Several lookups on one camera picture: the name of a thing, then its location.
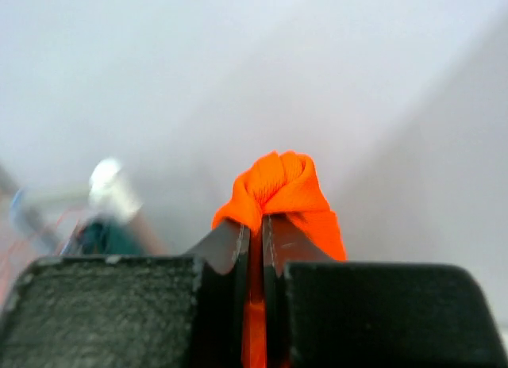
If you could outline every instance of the white wall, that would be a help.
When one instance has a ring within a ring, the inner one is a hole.
[[[445,261],[508,323],[508,0],[0,0],[0,157],[123,159],[173,250],[262,154],[316,161],[353,259]]]

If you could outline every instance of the dark green fabric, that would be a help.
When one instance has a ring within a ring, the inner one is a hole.
[[[136,237],[114,220],[90,222],[76,239],[84,255],[144,255]]]

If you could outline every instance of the orange fabric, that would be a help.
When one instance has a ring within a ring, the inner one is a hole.
[[[259,159],[234,182],[233,196],[217,211],[212,227],[228,217],[256,234],[263,215],[273,213],[286,213],[327,255],[339,261],[346,259],[337,215],[319,188],[309,156],[272,152]]]
[[[251,230],[242,356],[246,368],[267,366],[260,228],[263,215],[273,213],[285,213],[326,254],[338,261],[346,260],[337,216],[319,188],[309,156],[272,152],[237,178],[231,200],[217,211],[212,227],[230,218]]]

